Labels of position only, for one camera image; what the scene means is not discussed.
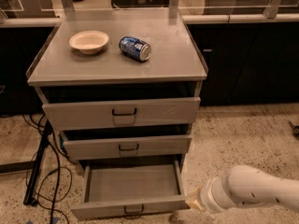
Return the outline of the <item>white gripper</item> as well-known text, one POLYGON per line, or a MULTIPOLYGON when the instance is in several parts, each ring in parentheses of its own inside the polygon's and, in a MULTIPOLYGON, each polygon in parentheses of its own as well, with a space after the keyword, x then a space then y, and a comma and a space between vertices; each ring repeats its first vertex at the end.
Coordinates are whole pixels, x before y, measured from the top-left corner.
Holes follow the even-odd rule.
POLYGON ((211 213, 223 212, 234 206, 224 177, 214 177, 199 185, 185 197, 185 203, 193 210, 211 213))

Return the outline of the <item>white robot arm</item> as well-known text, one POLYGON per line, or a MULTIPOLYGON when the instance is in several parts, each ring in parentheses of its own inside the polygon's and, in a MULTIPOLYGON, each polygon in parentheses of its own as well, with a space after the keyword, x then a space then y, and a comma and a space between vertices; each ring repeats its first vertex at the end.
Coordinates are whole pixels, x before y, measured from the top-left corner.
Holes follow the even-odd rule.
POLYGON ((237 165, 224 177, 213 177, 201 184, 186 196, 185 203, 194 210, 210 213, 272 205, 298 212, 299 181, 237 165))

